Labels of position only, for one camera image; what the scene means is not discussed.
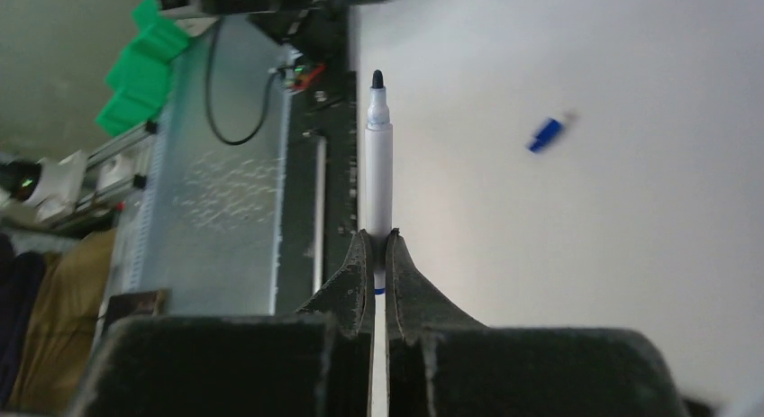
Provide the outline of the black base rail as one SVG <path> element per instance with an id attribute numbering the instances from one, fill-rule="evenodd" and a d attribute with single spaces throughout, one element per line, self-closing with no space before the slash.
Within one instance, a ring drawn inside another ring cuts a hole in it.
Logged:
<path id="1" fill-rule="evenodd" d="M 290 313 L 339 268 L 358 229 L 357 13 L 389 0 L 273 0 L 250 23 L 290 55 L 327 68 L 289 101 L 272 313 Z"/>

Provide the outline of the blue pen cap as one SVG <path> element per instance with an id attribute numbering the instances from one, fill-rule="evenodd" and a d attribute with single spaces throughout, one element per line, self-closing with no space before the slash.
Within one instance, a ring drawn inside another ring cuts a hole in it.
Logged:
<path id="1" fill-rule="evenodd" d="M 578 120 L 575 112 L 563 113 L 559 118 L 548 118 L 541 127 L 533 134 L 526 149 L 532 154 L 541 154 L 560 141 L 566 131 Z"/>

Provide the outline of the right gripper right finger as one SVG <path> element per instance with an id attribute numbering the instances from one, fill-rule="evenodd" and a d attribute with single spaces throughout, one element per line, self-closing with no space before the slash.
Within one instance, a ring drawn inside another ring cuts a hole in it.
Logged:
<path id="1" fill-rule="evenodd" d="M 488 327 L 387 239 L 392 416 L 684 416 L 664 358 L 620 328 Z"/>

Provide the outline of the white pen blue tip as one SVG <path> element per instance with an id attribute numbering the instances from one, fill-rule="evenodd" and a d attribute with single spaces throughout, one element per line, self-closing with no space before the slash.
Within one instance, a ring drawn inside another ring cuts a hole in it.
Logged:
<path id="1" fill-rule="evenodd" d="M 386 290 L 385 250 L 392 231 L 393 124 L 387 104 L 384 75 L 376 69 L 369 89 L 367 126 L 364 130 L 366 232 L 374 250 L 374 292 Z"/>

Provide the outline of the green storage bins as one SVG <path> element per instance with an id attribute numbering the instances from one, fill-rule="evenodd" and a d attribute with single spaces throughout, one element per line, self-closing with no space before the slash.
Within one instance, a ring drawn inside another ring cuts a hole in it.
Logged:
<path id="1" fill-rule="evenodd" d="M 113 137 L 160 113 L 168 100 L 173 60 L 190 44 L 190 36 L 159 13 L 158 0 L 142 0 L 132 19 L 138 34 L 107 74 L 113 95 L 95 119 Z"/>

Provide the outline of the person in navy shirt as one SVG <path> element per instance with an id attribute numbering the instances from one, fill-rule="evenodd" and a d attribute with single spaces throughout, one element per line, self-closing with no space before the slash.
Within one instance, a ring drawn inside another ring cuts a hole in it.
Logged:
<path id="1" fill-rule="evenodd" d="M 58 415 L 89 360 L 116 233 L 64 253 L 15 250 L 1 236 L 1 409 Z"/>

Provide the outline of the perforated metal strip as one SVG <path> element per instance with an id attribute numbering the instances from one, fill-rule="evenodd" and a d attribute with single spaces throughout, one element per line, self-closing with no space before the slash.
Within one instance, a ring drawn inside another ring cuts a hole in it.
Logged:
<path id="1" fill-rule="evenodd" d="M 159 116 L 155 140 L 146 149 L 147 182 L 144 189 L 130 195 L 117 228 L 108 291 L 111 295 L 136 292 L 148 256 L 154 207 L 159 195 L 159 177 L 169 138 L 174 110 L 168 106 Z"/>

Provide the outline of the left controller board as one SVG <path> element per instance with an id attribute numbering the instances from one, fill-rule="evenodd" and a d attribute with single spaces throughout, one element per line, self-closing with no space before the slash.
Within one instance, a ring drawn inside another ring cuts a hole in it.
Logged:
<path id="1" fill-rule="evenodd" d="M 325 63 L 292 63 L 276 68 L 275 73 L 286 91 L 299 93 L 311 87 L 326 68 Z"/>

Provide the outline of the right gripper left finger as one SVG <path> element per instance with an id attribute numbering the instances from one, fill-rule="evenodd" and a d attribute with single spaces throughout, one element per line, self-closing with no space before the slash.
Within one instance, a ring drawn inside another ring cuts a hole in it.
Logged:
<path id="1" fill-rule="evenodd" d="M 372 260 L 359 231 L 341 267 L 293 313 L 116 322 L 67 415 L 369 415 Z"/>

